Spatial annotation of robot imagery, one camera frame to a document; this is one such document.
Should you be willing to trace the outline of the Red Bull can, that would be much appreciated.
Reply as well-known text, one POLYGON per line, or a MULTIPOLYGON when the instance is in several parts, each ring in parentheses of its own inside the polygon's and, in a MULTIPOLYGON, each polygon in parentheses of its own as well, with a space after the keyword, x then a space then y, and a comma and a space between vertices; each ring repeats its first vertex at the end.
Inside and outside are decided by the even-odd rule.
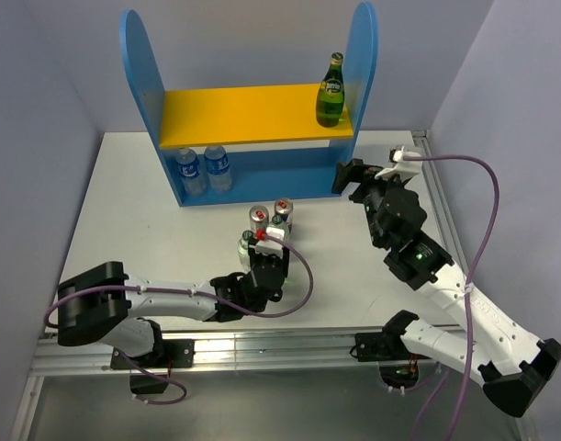
POLYGON ((249 210, 250 229, 253 232, 265 230, 269 223, 270 215, 266 206, 254 205, 249 210))
POLYGON ((280 198, 274 205, 275 215, 280 216, 287 225, 290 232, 292 232, 294 203, 290 198, 280 198))

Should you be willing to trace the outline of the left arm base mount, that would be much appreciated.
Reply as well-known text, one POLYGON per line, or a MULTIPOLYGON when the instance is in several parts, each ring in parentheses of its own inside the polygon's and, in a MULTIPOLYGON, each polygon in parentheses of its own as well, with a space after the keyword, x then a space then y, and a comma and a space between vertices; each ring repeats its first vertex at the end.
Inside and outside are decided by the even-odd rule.
MULTIPOLYGON (((132 357, 131 361, 136 366, 148 371, 152 369, 165 369, 162 378, 169 379, 176 368, 190 368, 193 366, 195 354, 195 341, 192 339, 163 340, 158 349, 153 349, 144 356, 132 357)), ((156 396, 166 391, 167 383, 152 379, 133 367, 117 349, 113 350, 110 361, 113 371, 131 370, 129 375, 129 388, 136 395, 156 396)))

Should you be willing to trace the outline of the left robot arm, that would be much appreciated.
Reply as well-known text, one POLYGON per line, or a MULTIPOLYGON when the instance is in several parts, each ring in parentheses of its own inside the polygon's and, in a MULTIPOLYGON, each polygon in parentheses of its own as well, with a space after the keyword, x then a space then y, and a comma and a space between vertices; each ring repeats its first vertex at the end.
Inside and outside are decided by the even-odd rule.
POLYGON ((64 347, 103 343, 122 350, 145 367, 165 355, 158 317, 197 322, 234 322, 264 312, 282 299, 288 258, 250 251, 250 270, 214 277, 201 284, 143 281, 109 261, 58 286, 58 343, 64 347))

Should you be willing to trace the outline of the clear Chang water bottle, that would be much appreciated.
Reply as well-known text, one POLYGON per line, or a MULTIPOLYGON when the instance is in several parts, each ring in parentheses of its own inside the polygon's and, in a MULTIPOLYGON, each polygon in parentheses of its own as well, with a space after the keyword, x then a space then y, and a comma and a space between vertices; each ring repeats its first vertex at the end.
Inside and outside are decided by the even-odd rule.
POLYGON ((284 241, 287 241, 290 235, 290 229, 286 221, 280 215, 274 215, 268 223, 268 230, 272 233, 281 234, 284 241))

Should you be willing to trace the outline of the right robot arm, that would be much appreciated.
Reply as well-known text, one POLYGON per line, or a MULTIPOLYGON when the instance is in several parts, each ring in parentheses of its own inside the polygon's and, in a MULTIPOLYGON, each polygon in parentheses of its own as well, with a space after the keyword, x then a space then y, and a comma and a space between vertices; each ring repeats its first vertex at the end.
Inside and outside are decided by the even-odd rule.
POLYGON ((374 247, 387 251, 385 264, 403 284, 432 301, 473 335, 471 341, 441 331, 410 311, 398 312, 383 328, 386 352, 429 357, 469 377, 501 411, 522 417, 561 361, 561 344, 522 328, 474 285, 451 255, 422 229, 427 219, 419 196, 407 183, 417 162, 391 168, 359 159, 339 163, 332 192, 351 183, 361 203, 374 247))

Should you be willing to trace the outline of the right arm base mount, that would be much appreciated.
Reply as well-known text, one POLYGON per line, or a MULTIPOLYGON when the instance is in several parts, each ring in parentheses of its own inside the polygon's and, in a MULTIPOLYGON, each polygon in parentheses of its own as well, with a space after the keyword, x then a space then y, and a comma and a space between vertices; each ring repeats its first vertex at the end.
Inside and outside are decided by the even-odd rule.
POLYGON ((438 367, 421 370, 426 356, 411 353, 401 341, 383 332, 358 333, 349 355, 360 363, 376 362, 382 381, 394 389, 411 389, 430 379, 438 367))

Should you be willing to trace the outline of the green Perrier bottle yellow label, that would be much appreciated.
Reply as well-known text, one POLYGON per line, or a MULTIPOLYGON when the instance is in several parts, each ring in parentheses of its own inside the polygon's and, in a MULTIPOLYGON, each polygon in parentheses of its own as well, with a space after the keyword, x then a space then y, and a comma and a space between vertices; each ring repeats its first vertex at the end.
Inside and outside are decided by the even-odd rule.
POLYGON ((325 128, 339 124, 344 107, 343 55, 334 52, 316 98, 316 120, 325 128))

